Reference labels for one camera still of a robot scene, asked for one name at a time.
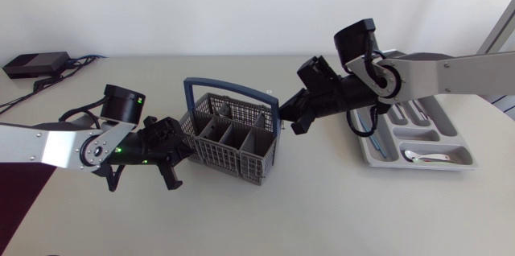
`power adapter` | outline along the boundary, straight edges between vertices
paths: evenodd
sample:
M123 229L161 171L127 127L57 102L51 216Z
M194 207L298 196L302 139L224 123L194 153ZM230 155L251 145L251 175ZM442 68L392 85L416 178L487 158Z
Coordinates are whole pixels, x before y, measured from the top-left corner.
M58 76L66 69L70 60L67 52L23 54L2 69L10 79L35 78L37 76Z

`spoon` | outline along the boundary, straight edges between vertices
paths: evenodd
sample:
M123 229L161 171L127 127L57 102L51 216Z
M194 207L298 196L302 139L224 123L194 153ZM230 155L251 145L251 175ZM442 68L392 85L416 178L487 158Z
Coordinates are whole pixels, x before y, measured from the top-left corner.
M419 155L414 151L404 151L404 155L412 161L424 160L424 161L435 161L435 162L451 162L451 158L448 155L442 154L430 154L430 155Z

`cutlery tray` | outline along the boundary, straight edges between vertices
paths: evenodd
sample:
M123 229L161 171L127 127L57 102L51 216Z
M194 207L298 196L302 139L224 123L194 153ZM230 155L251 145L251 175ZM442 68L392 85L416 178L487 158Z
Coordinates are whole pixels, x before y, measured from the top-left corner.
M382 153L375 148L371 138L360 138L365 161L371 167L448 171L477 168L467 143L435 97L424 97L400 104L402 108L393 105L387 114L379 115L373 136L383 150ZM360 120L366 128L372 125L369 107L351 111L351 118L358 130L365 131ZM411 162L404 155L404 151L414 151L420 155L445 154L451 158L451 163L421 160Z

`gray plastic basket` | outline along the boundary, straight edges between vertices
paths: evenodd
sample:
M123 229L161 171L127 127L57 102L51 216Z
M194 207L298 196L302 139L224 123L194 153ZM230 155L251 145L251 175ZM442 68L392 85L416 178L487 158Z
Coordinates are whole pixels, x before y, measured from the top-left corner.
M227 89L262 101L206 93L193 104L193 85ZM261 185L274 164L280 135L278 99L228 82L204 78L184 81L188 112L180 120L186 143L196 151L190 160Z

